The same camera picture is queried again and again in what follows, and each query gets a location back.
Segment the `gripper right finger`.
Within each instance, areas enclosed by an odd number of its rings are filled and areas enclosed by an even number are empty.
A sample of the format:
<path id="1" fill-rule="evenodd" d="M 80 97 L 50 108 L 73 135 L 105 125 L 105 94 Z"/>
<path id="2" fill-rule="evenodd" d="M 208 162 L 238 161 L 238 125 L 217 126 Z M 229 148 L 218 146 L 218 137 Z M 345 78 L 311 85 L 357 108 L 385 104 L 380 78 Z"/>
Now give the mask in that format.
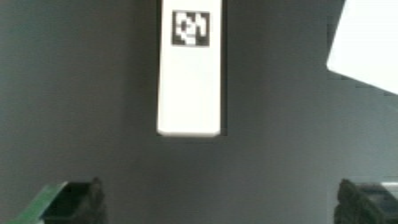
<path id="1" fill-rule="evenodd" d="M 336 224 L 398 224 L 398 182 L 341 180 Z"/>

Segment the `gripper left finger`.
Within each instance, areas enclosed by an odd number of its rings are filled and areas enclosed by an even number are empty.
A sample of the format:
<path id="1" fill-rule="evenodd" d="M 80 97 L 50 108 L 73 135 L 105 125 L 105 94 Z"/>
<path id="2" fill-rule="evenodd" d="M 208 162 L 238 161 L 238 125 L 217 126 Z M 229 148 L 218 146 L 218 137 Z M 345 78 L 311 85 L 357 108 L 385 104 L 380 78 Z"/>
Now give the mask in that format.
<path id="1" fill-rule="evenodd" d="M 10 224 L 106 224 L 101 180 L 46 185 Z"/>

